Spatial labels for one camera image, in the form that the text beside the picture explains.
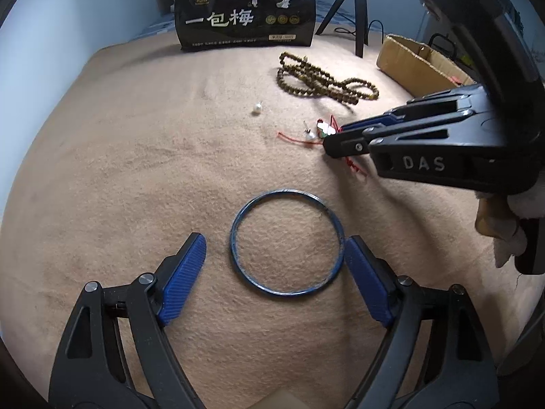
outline cardboard box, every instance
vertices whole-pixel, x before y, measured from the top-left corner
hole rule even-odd
[[[424,43],[388,35],[377,59],[377,66],[413,97],[453,89],[475,81],[451,60]]]

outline blue gripper pad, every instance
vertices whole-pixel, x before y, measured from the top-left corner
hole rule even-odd
[[[349,124],[345,124],[342,126],[341,130],[345,132],[345,131],[350,131],[352,129],[360,129],[362,127],[370,127],[370,126],[377,126],[377,125],[393,126],[394,124],[398,124],[402,122],[403,122],[403,117],[398,117],[394,114],[383,114],[377,117],[371,117],[365,120],[359,120]]]
[[[360,290],[371,316],[390,326],[397,313],[395,274],[390,266],[373,255],[361,237],[350,237],[344,247],[344,261]]]
[[[206,258],[206,240],[193,233],[178,254],[167,257],[156,271],[162,288],[162,307],[157,317],[163,325],[177,318]]]

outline bracelet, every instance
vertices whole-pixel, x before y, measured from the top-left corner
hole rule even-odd
[[[335,232],[337,233],[337,238],[339,240],[339,255],[337,256],[337,260],[332,268],[332,270],[329,272],[328,276],[324,278],[319,283],[307,288],[302,289],[300,291],[294,291],[294,292],[282,292],[282,291],[275,291],[261,283],[259,283],[255,278],[253,278],[250,274],[248,274],[240,265],[238,254],[236,252],[236,232],[238,230],[238,227],[240,226],[240,223],[242,222],[243,218],[247,215],[247,213],[252,210],[255,206],[257,206],[260,203],[263,203],[266,200],[269,200],[274,197],[287,197],[287,196],[298,196],[303,197],[307,200],[309,200],[311,203],[316,205],[319,209],[323,210],[331,220],[331,223],[333,224],[333,227],[335,229]],[[308,294],[312,294],[314,292],[318,292],[321,289],[328,286],[337,276],[341,269],[341,265],[344,258],[344,230],[341,225],[341,222],[337,218],[337,216],[329,209],[324,202],[319,199],[318,197],[309,194],[308,192],[298,191],[295,189],[278,189],[276,191],[271,192],[265,192],[265,194],[261,194],[258,197],[254,198],[253,200],[250,200],[237,214],[235,220],[233,221],[233,225],[231,227],[231,233],[230,233],[230,247],[231,247],[231,257],[233,260],[233,266],[235,271],[242,276],[242,278],[251,284],[254,287],[257,287],[260,291],[265,292],[270,295],[274,296],[280,296],[280,297],[300,297]]]

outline red string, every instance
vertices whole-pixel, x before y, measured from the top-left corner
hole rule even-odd
[[[320,118],[320,119],[318,119],[317,122],[324,122],[324,121]],[[337,120],[335,119],[334,116],[331,116],[331,118],[329,120],[329,124],[333,129],[335,129],[335,132],[341,132],[341,128],[339,127],[339,123],[337,123]],[[285,140],[288,140],[289,142],[301,143],[302,145],[314,145],[314,146],[316,146],[316,145],[321,145],[322,144],[321,141],[316,142],[316,141],[306,141],[306,140],[298,140],[296,138],[291,138],[291,137],[288,137],[283,132],[278,132],[278,136],[285,139]],[[356,173],[360,172],[365,177],[369,175],[369,173],[367,173],[366,170],[364,170],[363,168],[357,166],[350,158],[344,157],[344,161],[346,162],[348,167],[350,169],[354,170]]]
[[[331,127],[333,129],[335,129],[335,132],[339,133],[341,132],[341,128],[339,127],[339,123],[337,123],[337,120],[335,119],[335,117],[332,115],[331,116],[331,119],[329,120],[329,124],[331,125]],[[353,161],[352,159],[348,158],[348,157],[344,157],[344,161],[346,162],[346,164],[348,165],[348,167],[350,169],[353,169],[356,173],[358,172],[361,172],[361,174],[363,176],[368,176],[369,174],[367,173],[367,171],[359,166],[357,166]]]
[[[292,143],[301,143],[302,145],[322,145],[322,142],[298,140],[296,138],[288,137],[285,133],[279,132],[278,136],[284,138]]]

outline black cable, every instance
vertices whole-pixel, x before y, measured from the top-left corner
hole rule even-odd
[[[369,26],[367,27],[367,32],[369,32],[371,30],[371,25],[373,23],[379,23],[380,24],[380,28],[382,29],[382,44],[384,44],[384,25],[382,24],[382,21],[380,21],[380,20],[371,21],[371,23],[369,23]]]
[[[334,31],[337,32],[337,34],[350,34],[356,37],[356,31],[351,31],[346,28],[335,28]]]
[[[345,17],[343,14],[339,13],[340,16],[346,18],[348,21],[350,21],[351,23],[353,23],[354,25],[356,24],[354,21],[352,21],[350,18],[348,17]],[[371,21],[371,23],[369,23],[369,26],[367,27],[367,33],[369,33],[370,29],[371,29],[371,25],[373,23],[380,23],[381,25],[381,30],[382,30],[382,44],[384,44],[384,25],[382,24],[382,21],[380,20],[373,20]],[[338,34],[350,34],[354,37],[356,37],[356,31],[351,31],[351,30],[348,30],[346,28],[335,28],[334,29],[335,32],[337,32]]]

